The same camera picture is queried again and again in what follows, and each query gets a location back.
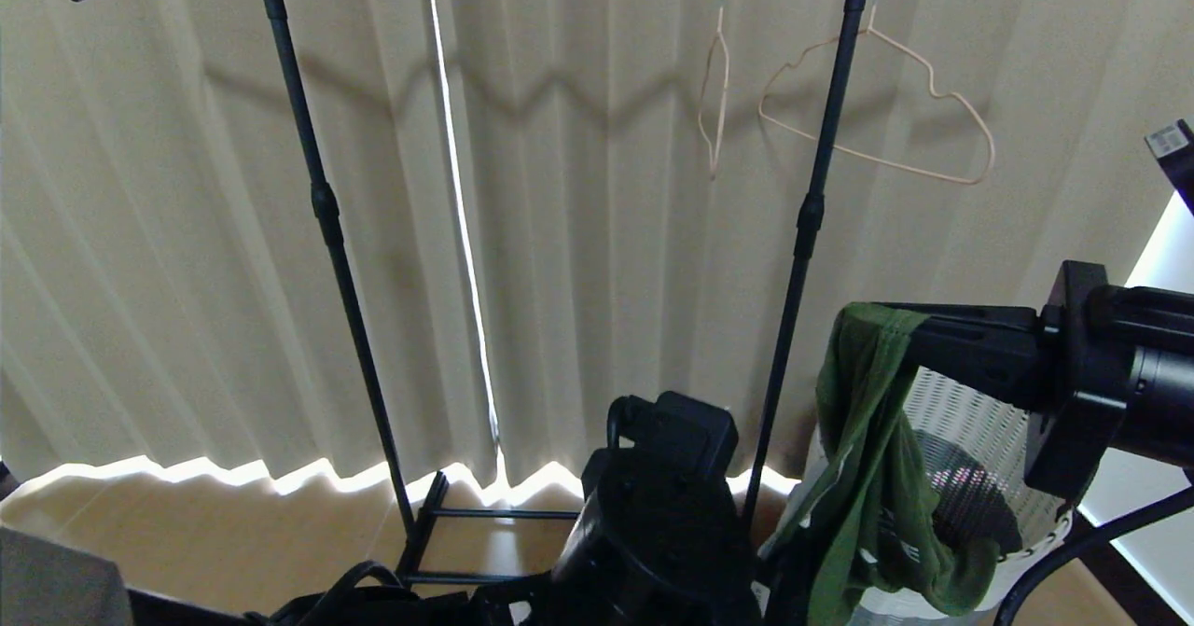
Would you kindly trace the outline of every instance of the black metal garment rack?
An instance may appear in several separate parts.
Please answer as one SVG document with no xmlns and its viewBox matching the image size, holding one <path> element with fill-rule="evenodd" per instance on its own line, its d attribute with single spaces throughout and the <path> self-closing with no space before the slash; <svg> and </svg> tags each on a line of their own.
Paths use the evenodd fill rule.
<svg viewBox="0 0 1194 626">
<path fill-rule="evenodd" d="M 377 380 L 377 370 L 374 366 L 373 351 L 369 345 L 369 336 L 365 331 L 364 319 L 361 314 L 361 303 L 357 299 L 356 286 L 352 281 L 347 256 L 344 248 L 344 232 L 339 221 L 339 208 L 336 194 L 327 183 L 324 174 L 324 162 L 319 154 L 319 142 L 315 139 L 315 129 L 312 127 L 310 111 L 307 106 L 307 94 L 303 92 L 302 73 L 298 70 L 298 61 L 295 56 L 294 43 L 290 37 L 290 26 L 287 19 L 284 0 L 263 0 L 265 14 L 273 27 L 273 41 L 278 49 L 278 61 L 282 66 L 282 75 L 285 78 L 287 93 L 290 98 L 290 106 L 294 111 L 295 124 L 298 129 L 298 140 L 302 145 L 303 156 L 307 162 L 307 172 L 310 176 L 310 200 L 319 220 L 320 229 L 324 233 L 325 244 L 332 257 L 332 268 L 336 272 L 337 283 L 340 289 L 340 297 L 344 302 L 344 311 L 349 320 L 349 329 L 352 332 L 352 342 L 361 362 L 361 370 L 365 380 L 365 388 L 369 394 L 369 404 L 373 409 L 374 422 L 377 425 L 377 435 L 381 440 L 386 462 L 389 465 L 389 475 L 394 485 L 394 493 L 398 498 L 398 507 L 402 515 L 402 524 L 406 529 L 406 548 L 401 554 L 396 573 L 411 583 L 437 583 L 437 584 L 480 584 L 510 579 L 509 577 L 464 573 L 464 572 L 430 572 L 419 571 L 423 554 L 439 517 L 511 517 L 511 518 L 574 518 L 576 513 L 568 511 L 530 511 L 530 510 L 469 510 L 449 509 L 443 507 L 444 495 L 448 492 L 448 478 L 436 473 L 430 493 L 427 493 L 423 507 L 416 517 L 411 509 L 411 501 L 406 493 L 402 472 L 399 465 L 398 447 L 394 442 L 394 434 L 389 424 L 389 415 L 382 399 L 381 385 Z M 767 460 L 768 446 L 771 438 L 771 430 L 775 425 L 775 412 L 780 403 L 780 391 L 783 387 L 783 376 L 787 369 L 788 355 L 792 349 L 792 338 L 795 331 L 796 315 L 800 309 L 800 300 L 804 294 L 805 278 L 808 274 L 808 262 L 812 259 L 813 247 L 817 243 L 817 232 L 820 229 L 825 214 L 825 180 L 829 176 L 829 164 L 833 156 L 833 142 L 837 137 L 838 122 L 842 116 L 842 104 L 845 99 L 845 87 L 850 78 L 850 66 L 854 61 L 854 48 L 857 42 L 858 27 L 862 19 L 862 10 L 867 0 L 845 0 L 842 18 L 842 31 L 837 44 L 837 55 L 833 60 L 833 72 L 830 78 L 829 96 L 825 103 L 825 112 L 821 119 L 821 129 L 817 142 L 817 155 L 813 162 L 812 176 L 808 184 L 808 192 L 805 195 L 800 213 L 796 219 L 796 240 L 793 251 L 792 274 L 788 278 L 788 290 L 784 297 L 783 313 L 780 319 L 778 336 L 775 344 L 775 355 L 771 361 L 771 370 L 767 385 L 767 394 L 763 399 L 763 415 L 759 425 L 758 447 L 755 452 L 753 470 L 751 470 L 750 487 L 746 492 L 746 501 L 743 508 L 741 520 L 745 526 L 750 526 L 755 516 L 755 505 L 758 501 L 759 478 L 763 464 Z"/>
</svg>

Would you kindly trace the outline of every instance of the green garment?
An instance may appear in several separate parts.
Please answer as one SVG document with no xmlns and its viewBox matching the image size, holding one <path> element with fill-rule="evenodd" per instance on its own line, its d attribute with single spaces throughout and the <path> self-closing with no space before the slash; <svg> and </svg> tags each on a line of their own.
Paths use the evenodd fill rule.
<svg viewBox="0 0 1194 626">
<path fill-rule="evenodd" d="M 794 516 L 786 513 L 787 524 L 770 547 L 795 538 L 825 550 L 808 601 L 811 626 L 849 621 L 869 587 L 909 588 L 947 615 L 965 614 L 983 600 L 995 573 L 995 541 L 952 550 L 933 529 L 937 495 L 903 410 L 916 376 L 915 367 L 903 366 L 904 354 L 925 318 L 854 303 L 833 325 L 817 380 L 829 466 Z"/>
</svg>

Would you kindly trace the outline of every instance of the beige curtain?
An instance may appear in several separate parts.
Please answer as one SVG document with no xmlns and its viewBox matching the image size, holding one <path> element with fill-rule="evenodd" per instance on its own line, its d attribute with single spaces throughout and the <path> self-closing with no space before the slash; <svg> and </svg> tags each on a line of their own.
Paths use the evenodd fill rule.
<svg viewBox="0 0 1194 626">
<path fill-rule="evenodd" d="M 406 477 L 496 448 L 427 0 L 288 0 Z M 260 0 L 2 0 L 2 452 L 382 461 Z"/>
<path fill-rule="evenodd" d="M 753 446 L 813 146 L 759 122 L 768 78 L 836 33 L 842 0 L 728 0 L 726 145 L 696 125 L 718 0 L 439 0 L 511 481 L 572 470 L 620 394 L 690 393 Z M 998 142 L 958 188 L 838 155 L 771 465 L 799 466 L 832 317 L 851 300 L 1039 307 L 1063 259 L 1126 280 L 1170 192 L 1141 141 L 1194 106 L 1192 0 L 882 0 Z M 832 49 L 776 87 L 816 133 Z M 720 57 L 712 81 L 720 82 Z M 938 171 L 985 162 L 924 72 L 864 41 L 842 141 Z"/>
</svg>

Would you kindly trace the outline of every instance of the white wire hanger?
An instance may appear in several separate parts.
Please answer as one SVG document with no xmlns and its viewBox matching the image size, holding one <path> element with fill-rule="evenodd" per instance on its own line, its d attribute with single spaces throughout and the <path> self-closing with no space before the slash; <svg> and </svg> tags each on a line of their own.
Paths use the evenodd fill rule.
<svg viewBox="0 0 1194 626">
<path fill-rule="evenodd" d="M 923 168 L 918 168 L 918 167 L 912 167 L 912 166 L 909 166 L 909 164 L 893 162 L 891 160 L 885 160 L 882 158 L 876 158 L 874 155 L 869 155 L 867 153 L 862 153 L 862 152 L 855 151 L 853 148 L 847 148 L 847 147 L 839 146 L 839 145 L 835 145 L 833 148 L 836 148 L 837 151 L 841 151 L 842 153 L 845 153 L 848 155 L 854 155 L 855 158 L 861 158 L 863 160 L 867 160 L 867 161 L 870 161 L 870 162 L 875 162 L 875 164 L 882 164 L 882 166 L 885 166 L 885 167 L 891 167 L 891 168 L 899 170 L 899 171 L 903 171 L 903 172 L 912 172 L 912 174 L 916 174 L 916 176 L 923 176 L 923 177 L 928 177 L 928 178 L 936 178 L 938 180 L 949 180 L 949 183 L 956 183 L 956 184 L 960 184 L 960 185 L 973 185 L 973 184 L 977 184 L 977 183 L 981 183 L 981 180 L 984 180 L 987 176 L 991 174 L 991 168 L 995 167 L 995 137 L 991 136 L 991 130 L 987 128 L 985 121 L 983 121 L 983 117 L 978 115 L 978 111 L 974 110 L 974 106 L 971 106 L 970 102 L 967 102 L 967 99 L 964 96 L 959 94 L 958 92 L 949 92 L 949 93 L 942 94 L 942 93 L 940 93 L 937 91 L 937 86 L 936 86 L 936 82 L 934 80 L 933 65 L 929 63 L 929 60 L 925 60 L 925 57 L 922 57 L 921 55 L 918 55 L 917 53 L 915 53 L 913 49 L 910 49 L 909 47 L 906 47 L 906 44 L 900 44 L 896 39 L 891 38 L 891 36 L 887 36 L 882 31 L 876 30 L 876 27 L 875 27 L 875 11 L 878 8 L 879 8 L 879 0 L 872 0 L 870 1 L 870 18 L 867 22 L 867 26 L 863 27 L 863 30 L 858 31 L 858 36 L 874 36 L 879 41 L 881 41 L 881 42 L 884 42 L 886 44 L 890 44 L 890 47 L 899 49 L 899 51 L 904 53 L 904 55 L 906 55 L 907 57 L 912 57 L 912 60 L 917 61 L 917 63 L 919 63 L 921 66 L 924 66 L 924 69 L 928 72 L 928 82 L 927 82 L 927 86 L 928 86 L 928 90 L 929 90 L 929 96 L 933 96 L 934 99 L 953 99 L 953 100 L 958 102 L 959 104 L 962 104 L 962 108 L 966 109 L 966 111 L 970 113 L 971 118 L 974 121 L 974 124 L 978 125 L 978 129 L 981 130 L 983 136 L 986 139 L 986 166 L 979 173 L 978 178 L 962 178 L 962 177 L 959 177 L 959 176 L 944 174 L 943 172 L 935 172 L 935 171 L 923 170 Z M 805 57 L 808 56 L 808 54 L 812 53 L 814 49 L 825 48 L 827 44 L 835 44 L 837 42 L 838 42 L 838 36 L 833 36 L 833 38 L 830 38 L 827 41 L 823 41 L 823 42 L 817 43 L 817 44 L 811 44 L 808 48 L 805 48 L 805 51 L 802 51 L 800 54 L 800 57 L 798 57 L 796 61 L 789 62 L 789 63 L 786 63 L 786 65 L 781 66 L 780 70 L 775 72 L 775 74 L 773 74 L 773 76 L 771 76 L 771 80 L 767 81 L 767 86 L 763 87 L 763 96 L 761 96 L 761 98 L 758 100 L 758 115 L 759 115 L 759 117 L 763 118 L 764 121 L 768 121 L 769 123 L 773 123 L 775 125 L 780 125 L 780 128 L 786 129 L 786 130 L 788 130 L 788 131 L 790 131 L 793 134 L 798 134 L 799 136 L 806 137 L 810 141 L 817 141 L 817 137 L 813 136 L 813 134 L 810 134 L 810 133 L 806 133 L 806 131 L 801 131 L 801 130 L 794 128 L 793 125 L 789 125 L 787 123 L 783 123 L 783 122 L 777 121 L 776 118 L 771 117 L 770 115 L 768 115 L 767 111 L 764 111 L 763 106 L 764 106 L 764 103 L 767 103 L 767 99 L 769 98 L 769 96 L 771 96 L 770 94 L 771 86 L 775 84 L 776 80 L 778 80 L 778 78 L 781 76 L 781 74 L 783 74 L 784 72 L 788 72 L 788 70 L 795 72 L 798 68 L 800 68 L 800 65 L 802 63 L 802 61 L 805 61 Z M 712 48 L 709 49 L 709 55 L 710 55 L 710 57 L 713 55 L 713 49 Z"/>
<path fill-rule="evenodd" d="M 730 49 L 726 48 L 726 35 L 722 32 L 722 25 L 726 18 L 726 0 L 721 0 L 720 6 L 718 6 L 718 27 L 713 31 L 713 41 L 709 43 L 709 53 L 704 57 L 704 79 L 701 81 L 701 94 L 697 98 L 697 111 L 696 111 L 696 125 L 701 130 L 701 137 L 704 139 L 704 145 L 709 148 L 709 180 L 713 180 L 718 176 L 718 164 L 721 161 L 721 137 L 726 129 L 726 102 L 730 96 Z M 721 104 L 718 109 L 718 131 L 716 140 L 709 139 L 709 134 L 704 130 L 704 115 L 701 111 L 701 104 L 704 104 L 704 90 L 709 85 L 709 70 L 713 66 L 713 53 L 718 48 L 721 48 L 721 56 L 726 63 L 726 73 L 721 81 Z"/>
</svg>

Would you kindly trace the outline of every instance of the floor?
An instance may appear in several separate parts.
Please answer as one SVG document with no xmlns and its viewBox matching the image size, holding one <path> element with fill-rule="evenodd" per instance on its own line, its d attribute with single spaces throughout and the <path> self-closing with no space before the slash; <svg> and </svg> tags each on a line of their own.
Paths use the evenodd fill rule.
<svg viewBox="0 0 1194 626">
<path fill-rule="evenodd" d="M 116 560 L 128 584 L 226 612 L 269 613 L 290 597 L 324 590 L 353 563 L 396 563 L 404 534 L 388 484 L 338 492 L 314 477 L 279 495 L 269 480 L 229 486 L 213 477 L 179 483 L 150 474 L 107 480 L 66 477 L 31 483 L 0 503 L 0 523 Z M 466 484 L 448 507 L 478 507 Z M 523 508 L 579 507 L 548 487 Z M 767 491 L 761 524 L 778 516 L 782 496 Z M 571 522 L 443 520 L 425 570 L 527 573 L 554 563 Z M 420 587 L 423 595 L 457 590 Z M 1133 624 L 1081 563 L 1050 578 L 1017 625 Z"/>
</svg>

